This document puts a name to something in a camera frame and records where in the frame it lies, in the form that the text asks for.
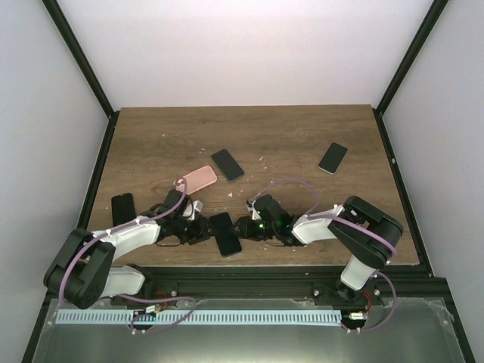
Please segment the pink phone case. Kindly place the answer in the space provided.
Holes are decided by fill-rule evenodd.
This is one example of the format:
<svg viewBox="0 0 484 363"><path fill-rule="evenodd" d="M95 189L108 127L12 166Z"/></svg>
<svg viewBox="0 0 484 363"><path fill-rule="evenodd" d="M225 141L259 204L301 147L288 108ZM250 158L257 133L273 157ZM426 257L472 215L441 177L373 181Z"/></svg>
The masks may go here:
<svg viewBox="0 0 484 363"><path fill-rule="evenodd" d="M184 175L173 185L175 189L183 192L186 190L187 195L191 195L217 182L217 176L211 166L203 166L193 172Z"/></svg>

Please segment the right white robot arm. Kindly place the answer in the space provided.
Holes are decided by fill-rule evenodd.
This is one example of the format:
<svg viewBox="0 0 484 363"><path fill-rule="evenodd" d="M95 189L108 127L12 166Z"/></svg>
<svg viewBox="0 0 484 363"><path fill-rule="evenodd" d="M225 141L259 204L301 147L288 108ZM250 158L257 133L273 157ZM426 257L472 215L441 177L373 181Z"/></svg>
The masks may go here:
<svg viewBox="0 0 484 363"><path fill-rule="evenodd" d="M336 285L338 300L347 305L362 297L367 281L396 255L404 231L396 219L357 196L319 213L291 215L270 195L248 200L247 209L250 214L233 227L242 239L276 238L286 247L338 240L352 254Z"/></svg>

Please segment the teal-edged black phone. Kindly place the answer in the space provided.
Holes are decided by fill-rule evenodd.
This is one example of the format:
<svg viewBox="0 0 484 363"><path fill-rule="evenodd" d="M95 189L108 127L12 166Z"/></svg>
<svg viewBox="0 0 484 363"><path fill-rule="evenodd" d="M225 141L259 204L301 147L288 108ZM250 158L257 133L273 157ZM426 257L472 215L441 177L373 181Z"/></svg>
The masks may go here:
<svg viewBox="0 0 484 363"><path fill-rule="evenodd" d="M221 149L211 155L211 159L229 182L234 182L242 176L244 171L226 149Z"/></svg>

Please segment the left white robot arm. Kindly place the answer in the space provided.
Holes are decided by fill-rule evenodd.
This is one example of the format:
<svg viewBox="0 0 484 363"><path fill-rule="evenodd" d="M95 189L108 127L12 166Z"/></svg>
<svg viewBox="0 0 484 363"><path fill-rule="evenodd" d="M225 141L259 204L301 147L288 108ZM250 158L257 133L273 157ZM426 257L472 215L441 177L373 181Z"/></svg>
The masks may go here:
<svg viewBox="0 0 484 363"><path fill-rule="evenodd" d="M113 262L141 247L176 237L193 245L210 239L203 203L172 189L165 200L142 214L135 211L130 193L111 199L113 227L105 231L77 228L70 232L43 278L52 293L79 309L87 309L101 297L128 295L137 305L147 305L154 286L139 267L113 266Z"/></svg>

